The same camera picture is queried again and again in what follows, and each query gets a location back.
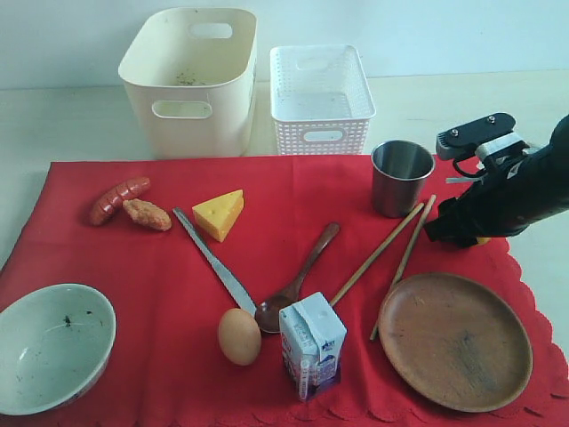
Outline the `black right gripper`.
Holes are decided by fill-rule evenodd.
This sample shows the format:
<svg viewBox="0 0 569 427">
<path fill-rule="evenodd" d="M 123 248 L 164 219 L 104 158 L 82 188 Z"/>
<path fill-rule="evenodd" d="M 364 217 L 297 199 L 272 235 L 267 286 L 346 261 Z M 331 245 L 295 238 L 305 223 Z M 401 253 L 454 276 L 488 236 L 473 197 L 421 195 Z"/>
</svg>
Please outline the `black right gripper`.
<svg viewBox="0 0 569 427">
<path fill-rule="evenodd" d="M 483 238 L 510 237 L 551 216 L 551 147 L 540 149 L 498 178 L 474 183 L 459 198 L 448 198 L 424 229 L 431 242 L 461 248 Z"/>
</svg>

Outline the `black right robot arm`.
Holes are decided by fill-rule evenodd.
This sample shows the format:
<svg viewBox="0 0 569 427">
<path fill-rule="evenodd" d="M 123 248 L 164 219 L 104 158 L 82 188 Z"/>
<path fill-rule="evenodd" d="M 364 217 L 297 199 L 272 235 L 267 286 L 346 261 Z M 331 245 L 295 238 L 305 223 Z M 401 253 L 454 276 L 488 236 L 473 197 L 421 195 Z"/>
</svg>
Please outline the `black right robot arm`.
<svg viewBox="0 0 569 427">
<path fill-rule="evenodd" d="M 568 120 L 559 121 L 542 148 L 524 141 L 515 124 L 513 116 L 494 113 L 437 136 L 437 155 L 452 161 L 470 186 L 439 205 L 425 225 L 430 240 L 470 247 L 480 238 L 516 236 L 567 210 Z"/>
</svg>

